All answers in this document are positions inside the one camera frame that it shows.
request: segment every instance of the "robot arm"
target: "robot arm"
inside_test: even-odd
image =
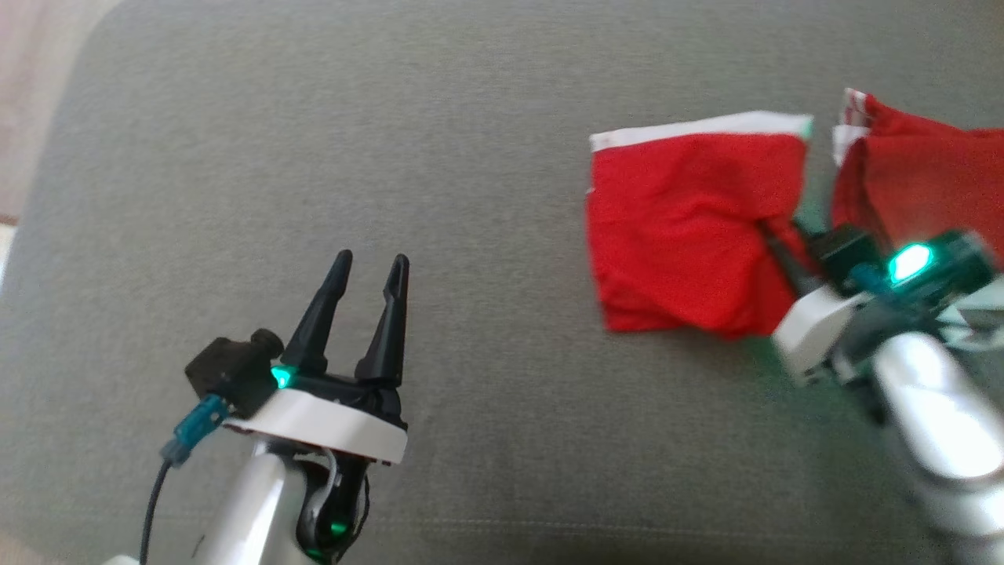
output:
[[[830,374],[853,393],[950,562],[1001,564],[1004,415],[946,347],[937,320],[995,273],[969,234],[927,245],[894,257],[888,274],[876,252],[861,252],[872,244],[853,246],[850,258],[815,253],[829,282],[799,298],[772,339],[796,385]]]
[[[390,466],[404,458],[408,425],[401,419],[398,388],[405,355],[408,257],[395,259],[372,342],[354,375],[343,377],[326,372],[324,349],[351,260],[350,251],[338,253],[285,348],[274,334],[258,330],[249,342],[218,338],[186,367],[192,388],[203,403],[211,401],[215,418],[196,426],[195,432],[180,426],[176,440],[162,452],[166,460],[180,466],[195,443],[221,425],[258,439],[251,461],[200,540],[193,563],[337,562],[365,523],[369,466]],[[276,357],[279,364],[274,364]],[[229,417],[220,419],[221,413]],[[304,459],[310,455],[322,456],[326,466]],[[155,489],[152,504],[157,494]],[[105,565],[145,565],[145,554],[141,551],[140,562],[116,557]]]

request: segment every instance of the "folded red cloth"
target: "folded red cloth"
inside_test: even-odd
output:
[[[811,116],[750,111],[590,136],[586,227],[606,328],[770,334],[794,297],[756,227],[790,220]]]
[[[1004,129],[960,129],[848,89],[833,138],[833,225],[863,227],[888,251],[969,228],[1004,252]]]

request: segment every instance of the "green led light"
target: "green led light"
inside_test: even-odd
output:
[[[889,261],[889,277],[894,285],[898,285],[930,266],[934,258],[934,251],[927,245],[907,245]]]
[[[275,377],[275,384],[279,388],[286,388],[293,383],[293,376],[296,375],[295,367],[277,365],[272,367],[272,376]]]

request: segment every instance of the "teal connector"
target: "teal connector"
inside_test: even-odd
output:
[[[207,436],[220,428],[230,415],[227,401],[216,394],[210,394],[175,428],[175,439],[161,450],[161,457],[178,469],[188,461],[192,450]]]

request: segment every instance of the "gray couch cushion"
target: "gray couch cushion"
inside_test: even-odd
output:
[[[330,350],[360,356],[412,258],[404,465],[352,563],[916,563],[914,513],[830,386],[763,342],[611,336],[584,246],[586,135],[750,108],[818,115],[819,216],[845,85],[1004,122],[990,0],[135,0],[84,50],[0,297],[2,525],[135,554],[185,364],[288,339],[330,260]],[[184,558],[246,457],[169,476]]]

